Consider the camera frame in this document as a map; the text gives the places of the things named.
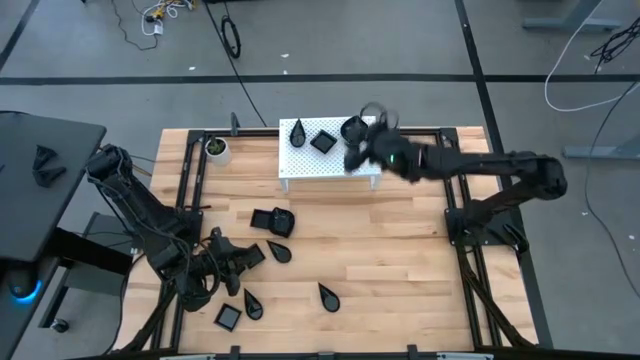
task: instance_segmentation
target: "white perforated platform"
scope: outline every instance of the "white perforated platform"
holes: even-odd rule
[[[342,178],[342,177],[369,177],[371,188],[375,189],[380,180],[380,167],[366,161],[352,174],[344,171],[344,154],[346,146],[340,136],[340,126],[349,117],[334,118],[307,118],[300,119],[306,134],[306,141],[300,148],[296,148],[289,142],[289,134],[298,119],[280,119],[279,133],[279,177],[282,188],[288,191],[288,180],[292,179],[318,179],[318,178]],[[365,116],[363,120],[371,124],[374,116]],[[311,145],[311,140],[324,130],[335,137],[338,142],[323,154]]]

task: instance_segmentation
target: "black metal frame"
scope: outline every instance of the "black metal frame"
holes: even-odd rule
[[[400,129],[400,133],[404,136],[432,136],[436,140],[437,146],[452,146],[454,148],[459,149],[458,143],[458,135],[456,128],[407,128]],[[185,149],[184,161],[182,164],[182,172],[180,176],[180,183],[178,186],[178,195],[176,199],[176,206],[184,207],[184,200],[188,187],[188,179],[189,174],[191,172],[191,163],[193,160],[193,152],[195,151],[196,143],[200,142],[200,158],[198,159],[198,169],[196,172],[196,179],[194,185],[193,199],[191,202],[192,209],[198,209],[200,206],[200,199],[202,195],[204,178],[206,173],[206,154],[204,144],[207,140],[212,136],[221,136],[221,137],[278,137],[278,129],[266,128],[266,129],[234,129],[232,130],[190,130],[187,135],[187,147]],[[463,197],[463,201],[467,203],[471,200],[471,195],[469,193],[469,185],[467,183],[467,179],[465,176],[458,176],[458,181],[460,183],[461,195]],[[447,206],[449,209],[456,208],[456,200],[455,194],[453,190],[453,185],[451,179],[447,179],[444,181],[445,186],[445,195],[447,198]],[[466,261],[467,254],[464,250],[459,251],[460,247],[456,247],[458,263],[461,269],[462,274],[462,264],[463,261]],[[473,254],[476,262],[476,273],[478,274],[478,278],[489,294],[491,294],[491,289],[489,286],[487,269],[485,266],[484,257],[482,254],[482,248],[480,245],[473,246]],[[480,332],[480,323],[478,319],[478,313],[476,308],[476,302],[474,299],[474,293],[469,284],[467,284],[464,279],[462,279],[462,286],[464,290],[464,297],[467,307],[467,316],[469,318],[469,328],[471,332],[471,338],[473,341],[474,348],[479,348],[483,346],[482,336]],[[176,307],[173,325],[171,331],[171,342],[170,348],[177,350],[180,344],[180,335],[182,332],[182,318],[183,318],[183,309],[178,305]],[[496,322],[494,321],[491,314],[487,312],[487,319],[489,320],[489,332],[491,334],[491,344],[493,346],[501,346],[502,342],[500,339],[500,331]],[[151,349],[158,349],[160,345],[160,340],[162,336],[162,327],[163,322],[160,322],[160,325],[157,326],[156,331],[154,332],[154,337],[151,342]],[[419,357],[435,357],[435,352],[419,352],[415,345],[408,344],[407,349],[411,349],[411,351],[398,352],[398,353],[348,353],[348,354],[340,354],[340,358],[384,358],[384,359],[413,359],[415,356]],[[301,354],[301,353],[285,353],[285,354],[251,354],[251,355],[243,355],[243,358],[252,358],[252,359],[287,359],[287,358],[295,358],[299,359],[305,356],[318,356],[318,354]],[[216,354],[216,358],[221,359],[232,359],[233,353],[229,354]]]

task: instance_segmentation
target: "wooden tabletop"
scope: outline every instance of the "wooden tabletop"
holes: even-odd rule
[[[166,129],[162,134],[151,191],[166,205],[175,205],[187,133]],[[458,135],[463,152],[488,151],[482,127],[459,127]],[[240,345],[243,353],[404,352],[407,344],[416,344],[419,351],[473,348],[457,258],[447,240],[442,181],[411,185],[384,174],[372,192],[367,179],[297,180],[284,194],[277,138],[226,140],[231,163],[207,165],[201,205],[212,208],[204,211],[202,236],[220,226],[236,246],[258,243],[267,259],[240,280],[263,304],[264,316],[253,321],[243,314],[231,333],[215,325],[223,303],[244,311],[242,290],[229,297],[222,286],[205,307],[185,313],[181,353],[228,353],[232,345]],[[187,203],[198,154],[196,149]],[[469,176],[468,182],[474,198],[498,191],[494,177]],[[296,216],[289,239],[249,226],[253,209],[276,206]],[[291,262],[277,263],[266,240],[289,247]],[[536,342],[516,256],[506,246],[483,250],[496,303],[525,338]],[[322,307],[318,282],[340,297],[337,313]],[[140,261],[129,279],[116,349],[140,329],[159,288],[147,262]],[[488,343],[484,310],[476,302]],[[169,343],[173,310],[167,314],[163,345]]]

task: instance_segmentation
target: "black desk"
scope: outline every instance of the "black desk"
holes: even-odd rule
[[[30,301],[18,302],[0,273],[0,359],[11,357],[58,265],[80,261],[126,273],[130,256],[56,227],[105,132],[99,125],[0,114],[0,167],[4,164],[0,171],[0,262],[33,263],[40,283]],[[39,187],[31,174],[36,144],[58,153],[43,168],[67,168],[48,189]]]

